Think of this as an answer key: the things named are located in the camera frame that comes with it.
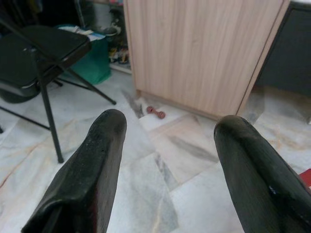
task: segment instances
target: marble floor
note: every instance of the marble floor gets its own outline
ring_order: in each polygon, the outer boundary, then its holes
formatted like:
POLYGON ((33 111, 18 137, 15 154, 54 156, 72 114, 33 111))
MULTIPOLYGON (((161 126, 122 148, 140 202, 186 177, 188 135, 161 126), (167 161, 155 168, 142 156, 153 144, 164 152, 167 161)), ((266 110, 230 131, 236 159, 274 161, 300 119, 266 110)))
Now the marble floor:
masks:
MULTIPOLYGON (((85 137, 94 119, 116 108, 127 119, 117 193, 108 233, 240 233, 218 160, 216 122, 160 102, 135 98, 130 75, 113 71, 97 86, 118 104, 65 84, 49 96, 65 159, 85 137), (162 120, 146 113, 152 105, 162 120)), ((0 105, 47 124, 41 96, 0 105)), ((255 88, 243 117, 297 172, 311 166, 311 99, 270 88, 255 88)), ((0 233, 18 233, 61 165, 51 135, 5 112, 0 134, 0 233)))

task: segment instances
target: wooden cabinet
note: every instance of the wooden cabinet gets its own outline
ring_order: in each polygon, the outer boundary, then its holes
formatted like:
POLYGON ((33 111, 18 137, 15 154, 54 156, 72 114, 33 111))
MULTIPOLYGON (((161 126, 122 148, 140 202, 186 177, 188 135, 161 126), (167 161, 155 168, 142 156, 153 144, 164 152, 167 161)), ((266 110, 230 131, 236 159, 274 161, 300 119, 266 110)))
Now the wooden cabinet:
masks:
POLYGON ((284 0, 128 0, 137 90, 237 114, 284 0))

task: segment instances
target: shelf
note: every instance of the shelf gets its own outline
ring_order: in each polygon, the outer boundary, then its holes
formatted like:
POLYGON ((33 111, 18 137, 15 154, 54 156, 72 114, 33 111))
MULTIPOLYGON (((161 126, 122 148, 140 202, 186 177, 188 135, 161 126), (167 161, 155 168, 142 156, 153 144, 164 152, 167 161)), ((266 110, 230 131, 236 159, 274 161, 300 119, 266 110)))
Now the shelf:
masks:
POLYGON ((132 70, 129 67, 130 66, 129 64, 122 65, 119 63, 110 63, 109 66, 111 69, 118 70, 127 74, 132 74, 132 70))
POLYGON ((87 0, 93 3, 98 3, 98 4, 105 4, 105 5, 109 5, 111 7, 123 7, 123 4, 116 4, 116 3, 110 3, 109 0, 87 0))

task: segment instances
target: red toy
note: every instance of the red toy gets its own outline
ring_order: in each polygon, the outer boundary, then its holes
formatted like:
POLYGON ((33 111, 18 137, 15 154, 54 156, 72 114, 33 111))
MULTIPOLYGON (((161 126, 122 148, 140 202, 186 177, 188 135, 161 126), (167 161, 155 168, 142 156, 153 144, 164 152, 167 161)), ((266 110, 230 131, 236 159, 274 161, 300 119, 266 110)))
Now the red toy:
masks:
POLYGON ((301 173, 300 178, 306 184, 307 187, 311 186, 311 169, 306 170, 305 172, 301 173))
POLYGON ((163 119, 165 117, 165 113, 164 112, 158 112, 154 107, 149 106, 147 107, 147 113, 154 113, 157 115, 158 118, 163 119))

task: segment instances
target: chair seat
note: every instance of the chair seat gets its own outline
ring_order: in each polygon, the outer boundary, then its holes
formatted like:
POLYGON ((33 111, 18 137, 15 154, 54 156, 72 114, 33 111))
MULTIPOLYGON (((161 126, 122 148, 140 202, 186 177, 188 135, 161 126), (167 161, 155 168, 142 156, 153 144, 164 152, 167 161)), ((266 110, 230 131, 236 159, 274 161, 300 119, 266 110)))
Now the chair seat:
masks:
MULTIPOLYGON (((85 35, 38 25, 25 27, 22 31, 56 58, 63 60, 68 57, 66 66, 74 64, 90 50, 89 38, 85 35)), ((13 33, 0 39, 0 89, 21 96, 35 94, 36 70, 27 48, 29 45, 13 33)), ((44 73, 49 71, 49 75, 59 75, 59 70, 51 72, 53 67, 42 64, 41 69, 44 73)))

